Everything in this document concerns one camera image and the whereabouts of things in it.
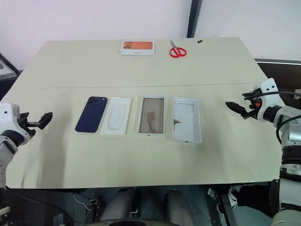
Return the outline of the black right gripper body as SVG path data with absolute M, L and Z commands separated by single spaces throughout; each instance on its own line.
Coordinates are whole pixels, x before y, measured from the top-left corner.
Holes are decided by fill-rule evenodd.
M 249 100 L 250 105 L 249 108 L 253 111 L 253 113 L 258 113 L 260 109 L 260 98 L 254 97 L 256 93 L 249 92 L 249 93 L 243 93 L 242 96 L 244 97 L 244 100 Z

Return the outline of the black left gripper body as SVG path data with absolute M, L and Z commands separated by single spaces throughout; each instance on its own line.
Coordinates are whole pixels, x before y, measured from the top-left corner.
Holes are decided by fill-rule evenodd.
M 29 114 L 30 113 L 21 113 L 20 118 L 18 119 L 18 124 L 29 135 L 29 139 L 31 139 L 36 133 L 36 130 L 33 128 L 38 127 L 38 123 L 28 122 Z

